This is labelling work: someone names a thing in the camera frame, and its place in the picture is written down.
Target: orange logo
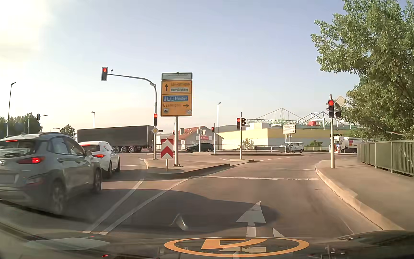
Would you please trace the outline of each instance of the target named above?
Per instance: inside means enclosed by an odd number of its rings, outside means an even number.
[[[176,252],[193,255],[214,257],[258,257],[295,252],[308,247],[309,243],[303,240],[284,237],[202,237],[169,241],[165,243],[164,246]],[[292,248],[275,250],[276,247]]]

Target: sidewalk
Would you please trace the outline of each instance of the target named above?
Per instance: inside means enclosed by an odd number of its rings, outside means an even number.
[[[339,197],[384,230],[414,231],[414,178],[376,169],[357,157],[316,166],[319,177]]]

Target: rear windshield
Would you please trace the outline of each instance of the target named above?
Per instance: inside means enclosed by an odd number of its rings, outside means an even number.
[[[100,151],[99,145],[81,145],[84,150],[89,150],[90,152],[97,152]]]
[[[20,157],[36,152],[39,141],[36,140],[8,140],[0,141],[0,158]]]

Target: yellow building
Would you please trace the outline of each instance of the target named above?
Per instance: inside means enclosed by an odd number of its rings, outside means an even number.
[[[336,127],[334,134],[348,135],[349,127]],[[241,132],[239,130],[220,132],[220,143],[223,145],[239,145]],[[251,123],[250,127],[242,129],[242,139],[250,139],[255,146],[280,146],[288,142],[288,134],[282,133],[278,127],[270,127],[268,123]],[[291,134],[292,142],[303,142],[309,145],[312,141],[322,142],[323,147],[330,144],[330,128],[322,129],[321,126],[297,125],[296,133]]]

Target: green fence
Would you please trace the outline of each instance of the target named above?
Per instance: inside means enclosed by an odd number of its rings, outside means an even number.
[[[414,141],[361,143],[357,159],[368,165],[414,176]]]

